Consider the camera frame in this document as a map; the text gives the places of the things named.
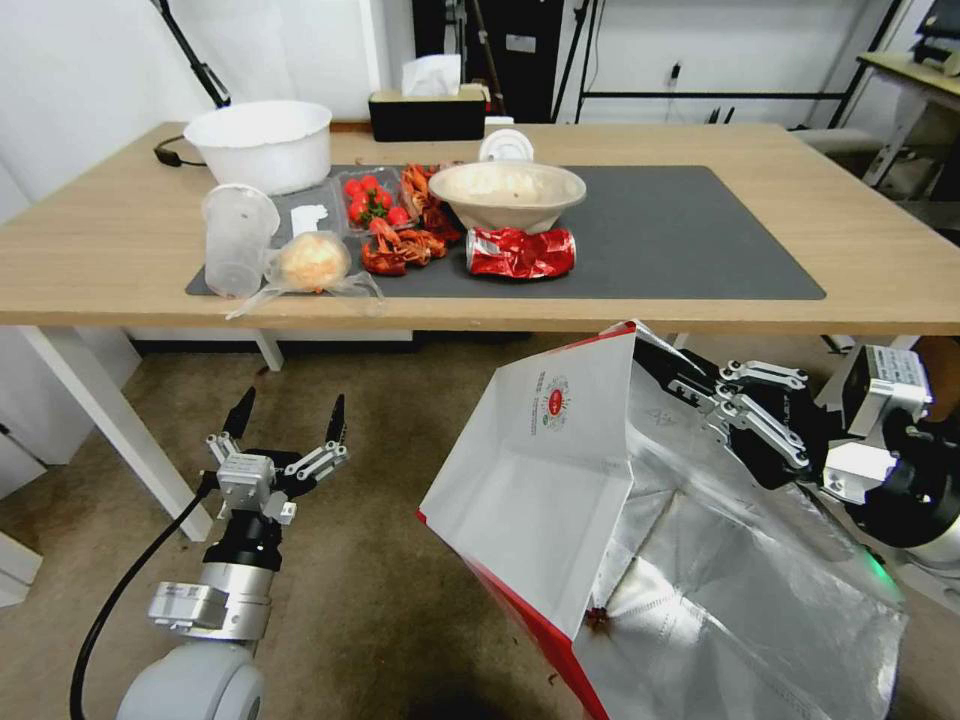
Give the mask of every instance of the white paper bag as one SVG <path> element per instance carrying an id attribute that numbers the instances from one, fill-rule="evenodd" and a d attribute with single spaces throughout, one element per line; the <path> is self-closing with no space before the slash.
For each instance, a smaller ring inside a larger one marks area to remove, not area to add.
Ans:
<path id="1" fill-rule="evenodd" d="M 420 519 L 594 718 L 884 717 L 896 586 L 797 487 L 760 488 L 636 341 L 676 353 L 627 323 L 497 370 Z"/>

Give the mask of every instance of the clear plastic cup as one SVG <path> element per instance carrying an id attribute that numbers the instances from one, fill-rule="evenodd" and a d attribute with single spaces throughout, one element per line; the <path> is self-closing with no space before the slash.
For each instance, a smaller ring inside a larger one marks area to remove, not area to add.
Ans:
<path id="1" fill-rule="evenodd" d="M 270 238 L 280 227 L 273 200 L 249 185 L 218 185 L 203 199 L 204 279 L 217 295 L 247 298 L 260 289 Z"/>

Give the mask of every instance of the black tissue box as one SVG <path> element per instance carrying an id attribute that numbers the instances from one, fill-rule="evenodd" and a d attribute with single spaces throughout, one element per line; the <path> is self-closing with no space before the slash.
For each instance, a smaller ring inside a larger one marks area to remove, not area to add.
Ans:
<path id="1" fill-rule="evenodd" d="M 476 85 L 462 85 L 457 95 L 436 97 L 404 97 L 398 90 L 381 90 L 370 96 L 369 105 L 377 142 L 483 137 L 487 99 Z"/>

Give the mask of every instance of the desk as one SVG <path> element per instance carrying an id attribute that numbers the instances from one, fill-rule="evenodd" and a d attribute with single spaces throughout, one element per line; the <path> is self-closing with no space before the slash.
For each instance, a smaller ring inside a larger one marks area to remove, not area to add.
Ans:
<path id="1" fill-rule="evenodd" d="M 886 176 L 897 153 L 910 136 L 913 126 L 923 116 L 928 102 L 960 112 L 960 78 L 944 75 L 940 70 L 913 61 L 912 56 L 901 53 L 863 53 L 857 58 L 873 68 L 880 77 L 909 89 L 915 96 L 904 116 L 897 122 L 893 132 L 877 153 L 863 181 L 877 187 Z"/>
<path id="2" fill-rule="evenodd" d="M 960 252 L 783 129 L 766 125 L 519 126 L 563 165 L 706 165 L 827 292 L 823 300 L 509 300 L 284 297 L 231 323 L 236 303 L 183 288 L 203 262 L 202 168 L 151 148 L 165 125 L 0 228 L 0 323 L 41 357 L 172 514 L 186 483 L 72 326 L 597 331 L 640 318 L 660 332 L 960 334 Z M 478 142 L 379 144 L 335 133 L 333 161 L 475 159 Z M 581 239 L 582 242 L 599 239 Z M 203 537 L 198 509 L 184 530 Z"/>

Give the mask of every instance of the crushed soda can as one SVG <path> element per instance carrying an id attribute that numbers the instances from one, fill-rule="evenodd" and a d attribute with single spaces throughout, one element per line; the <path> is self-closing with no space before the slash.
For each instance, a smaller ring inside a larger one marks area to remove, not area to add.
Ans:
<path id="1" fill-rule="evenodd" d="M 573 233 L 554 228 L 526 233 L 517 228 L 467 231 L 467 270 L 473 275 L 502 275 L 531 280 L 566 275 L 577 260 Z"/>

